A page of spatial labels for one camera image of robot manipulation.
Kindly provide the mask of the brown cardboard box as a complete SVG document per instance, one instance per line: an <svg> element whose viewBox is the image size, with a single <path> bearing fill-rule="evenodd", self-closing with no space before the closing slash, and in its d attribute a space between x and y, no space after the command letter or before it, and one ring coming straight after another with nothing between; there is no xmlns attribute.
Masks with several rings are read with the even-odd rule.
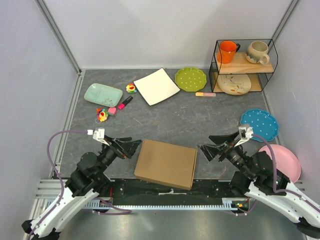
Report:
<svg viewBox="0 0 320 240"><path fill-rule="evenodd" d="M190 190L197 149L150 139L142 142L134 176L143 181Z"/></svg>

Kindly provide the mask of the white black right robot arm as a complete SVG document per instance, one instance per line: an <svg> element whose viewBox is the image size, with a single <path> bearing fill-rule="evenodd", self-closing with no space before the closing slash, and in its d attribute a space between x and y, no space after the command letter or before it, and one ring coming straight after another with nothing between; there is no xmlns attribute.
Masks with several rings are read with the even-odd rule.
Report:
<svg viewBox="0 0 320 240"><path fill-rule="evenodd" d="M235 197L248 197L262 202L284 215L304 235L320 237L320 205L304 194L290 178L277 169L275 152L268 143L270 153L244 152L242 144L257 137L251 129L230 135L211 135L212 144L199 144L198 148L210 162L214 158L228 160L237 168L229 191Z"/></svg>

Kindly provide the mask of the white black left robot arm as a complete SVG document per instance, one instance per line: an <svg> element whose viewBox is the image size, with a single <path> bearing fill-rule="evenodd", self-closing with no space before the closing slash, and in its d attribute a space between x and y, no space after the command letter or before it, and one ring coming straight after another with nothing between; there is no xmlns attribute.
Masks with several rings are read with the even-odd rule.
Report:
<svg viewBox="0 0 320 240"><path fill-rule="evenodd" d="M57 240L66 224L91 200L110 193L114 183L105 175L106 169L117 159L130 159L142 140L131 137L104 136L101 151L86 152L51 205L37 218L22 223L30 240Z"/></svg>

